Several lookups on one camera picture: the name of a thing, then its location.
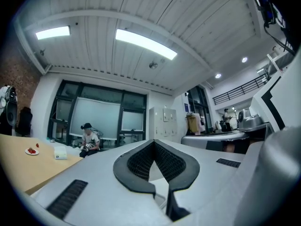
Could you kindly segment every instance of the brick wall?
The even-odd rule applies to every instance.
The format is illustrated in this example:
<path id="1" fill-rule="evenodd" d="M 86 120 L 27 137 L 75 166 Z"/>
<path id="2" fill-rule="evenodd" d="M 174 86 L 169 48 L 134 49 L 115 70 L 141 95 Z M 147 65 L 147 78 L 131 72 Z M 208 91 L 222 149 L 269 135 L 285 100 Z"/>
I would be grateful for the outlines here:
<path id="1" fill-rule="evenodd" d="M 41 74 L 31 62 L 15 33 L 11 29 L 0 49 L 0 88 L 12 85 L 18 97 L 18 119 L 23 107 L 30 103 L 40 81 Z"/>

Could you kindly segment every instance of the plate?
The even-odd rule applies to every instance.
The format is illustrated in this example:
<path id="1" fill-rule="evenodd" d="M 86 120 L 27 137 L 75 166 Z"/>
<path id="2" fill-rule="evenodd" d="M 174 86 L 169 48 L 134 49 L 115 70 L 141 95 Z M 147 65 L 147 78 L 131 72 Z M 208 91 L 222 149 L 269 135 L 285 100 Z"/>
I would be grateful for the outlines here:
<path id="1" fill-rule="evenodd" d="M 37 149 L 34 149 L 36 151 L 36 153 L 30 153 L 28 151 L 28 149 L 25 150 L 25 153 L 28 154 L 28 155 L 31 155 L 31 156 L 35 156 L 35 155 L 38 155 L 39 154 L 39 151 Z"/>

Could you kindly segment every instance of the black metal railing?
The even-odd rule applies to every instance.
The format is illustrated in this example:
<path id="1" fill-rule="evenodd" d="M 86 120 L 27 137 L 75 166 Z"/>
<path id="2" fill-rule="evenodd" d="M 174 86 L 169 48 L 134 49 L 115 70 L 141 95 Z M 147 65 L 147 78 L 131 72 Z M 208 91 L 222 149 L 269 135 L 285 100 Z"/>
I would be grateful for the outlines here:
<path id="1" fill-rule="evenodd" d="M 264 86 L 268 81 L 269 80 L 268 80 L 267 76 L 265 74 L 263 74 L 246 84 L 243 84 L 233 90 L 230 90 L 224 94 L 214 97 L 213 98 L 214 103 L 217 105 L 217 104 L 226 102 L 228 100 L 232 100 L 236 97 L 242 96 L 252 90 L 255 90 L 261 86 Z"/>

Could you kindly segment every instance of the corrugated metal ceiling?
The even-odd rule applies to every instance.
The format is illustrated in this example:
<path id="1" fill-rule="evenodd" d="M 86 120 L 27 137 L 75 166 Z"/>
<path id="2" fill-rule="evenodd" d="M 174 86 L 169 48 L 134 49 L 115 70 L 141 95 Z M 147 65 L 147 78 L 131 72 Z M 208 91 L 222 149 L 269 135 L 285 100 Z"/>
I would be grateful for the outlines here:
<path id="1" fill-rule="evenodd" d="M 70 11 L 108 10 L 132 15 L 157 24 L 185 42 L 214 67 L 237 46 L 255 35 L 246 0 L 28 0 L 19 13 L 25 36 L 41 63 L 95 71 L 174 90 L 191 74 L 207 72 L 183 46 L 143 24 L 122 17 L 62 16 L 42 24 L 42 19 Z M 70 25 L 70 37 L 37 40 L 41 30 Z M 170 61 L 149 50 L 115 40 L 116 29 L 155 40 L 178 55 Z M 149 68 L 151 62 L 158 68 Z"/>

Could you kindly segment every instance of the wooden table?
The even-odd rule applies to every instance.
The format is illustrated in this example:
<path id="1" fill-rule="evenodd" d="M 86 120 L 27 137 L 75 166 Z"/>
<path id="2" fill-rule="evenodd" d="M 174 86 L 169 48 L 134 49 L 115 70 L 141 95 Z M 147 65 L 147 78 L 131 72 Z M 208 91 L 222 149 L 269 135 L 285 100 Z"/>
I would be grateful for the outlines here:
<path id="1" fill-rule="evenodd" d="M 25 149 L 29 147 L 37 149 L 39 154 L 27 155 Z M 0 134 L 0 163 L 12 185 L 29 195 L 81 159 L 68 155 L 67 160 L 56 160 L 54 147 L 39 139 Z"/>

